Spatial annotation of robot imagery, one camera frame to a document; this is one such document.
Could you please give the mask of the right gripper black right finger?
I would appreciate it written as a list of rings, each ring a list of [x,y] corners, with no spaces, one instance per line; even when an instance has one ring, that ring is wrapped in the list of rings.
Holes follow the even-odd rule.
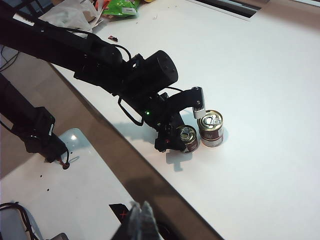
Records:
[[[140,240],[159,240],[160,234],[151,205],[145,201],[140,211]]]

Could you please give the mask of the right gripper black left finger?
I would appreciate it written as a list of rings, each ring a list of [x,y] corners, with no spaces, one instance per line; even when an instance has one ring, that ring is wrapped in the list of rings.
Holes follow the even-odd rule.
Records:
[[[140,240],[141,239],[141,206],[132,201],[131,209],[123,223],[113,235],[114,240]]]

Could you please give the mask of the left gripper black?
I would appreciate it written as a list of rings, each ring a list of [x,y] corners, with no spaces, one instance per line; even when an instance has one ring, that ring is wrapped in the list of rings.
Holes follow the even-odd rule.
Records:
[[[157,132],[158,136],[154,142],[154,148],[159,152],[166,150],[175,150],[183,153],[192,151],[191,143],[184,143],[180,137],[179,127],[185,123],[181,116],[172,116],[166,121],[161,122]]]

